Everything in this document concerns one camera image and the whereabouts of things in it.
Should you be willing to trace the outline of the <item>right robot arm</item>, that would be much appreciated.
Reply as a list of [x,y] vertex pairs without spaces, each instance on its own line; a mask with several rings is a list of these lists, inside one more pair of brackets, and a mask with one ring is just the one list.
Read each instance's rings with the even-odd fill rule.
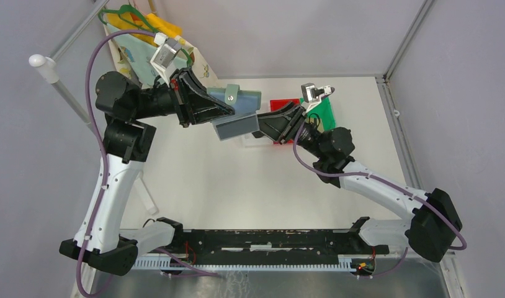
[[259,114],[257,120],[255,137],[279,144],[292,142],[297,161],[322,182],[364,196],[398,216],[396,220],[363,220],[347,238],[353,252],[400,246],[438,263],[449,250],[467,249],[462,221],[449,194],[439,188],[428,192],[410,187],[372,171],[351,155],[355,145],[349,129],[321,131],[307,119],[305,109],[293,102]]

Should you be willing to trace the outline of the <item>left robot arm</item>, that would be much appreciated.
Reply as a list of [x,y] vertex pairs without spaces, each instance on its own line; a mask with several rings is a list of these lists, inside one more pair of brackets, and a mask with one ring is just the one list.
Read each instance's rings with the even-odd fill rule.
[[99,271],[126,275],[136,259],[157,248],[177,253],[184,246],[179,222],[158,219],[138,230],[120,224],[134,182],[147,161],[156,128],[151,117],[176,115],[183,127],[235,114],[209,95],[190,68],[176,70],[170,83],[143,89],[116,71],[103,74],[95,86],[96,107],[107,126],[99,138],[101,168],[94,197],[76,235],[60,245],[60,253]]

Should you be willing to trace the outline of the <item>dark grey card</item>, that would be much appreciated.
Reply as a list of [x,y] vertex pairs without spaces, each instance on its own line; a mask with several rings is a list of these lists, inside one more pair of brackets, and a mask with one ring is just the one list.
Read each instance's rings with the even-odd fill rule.
[[221,141],[259,130],[259,123],[255,113],[224,117],[214,120],[212,125]]

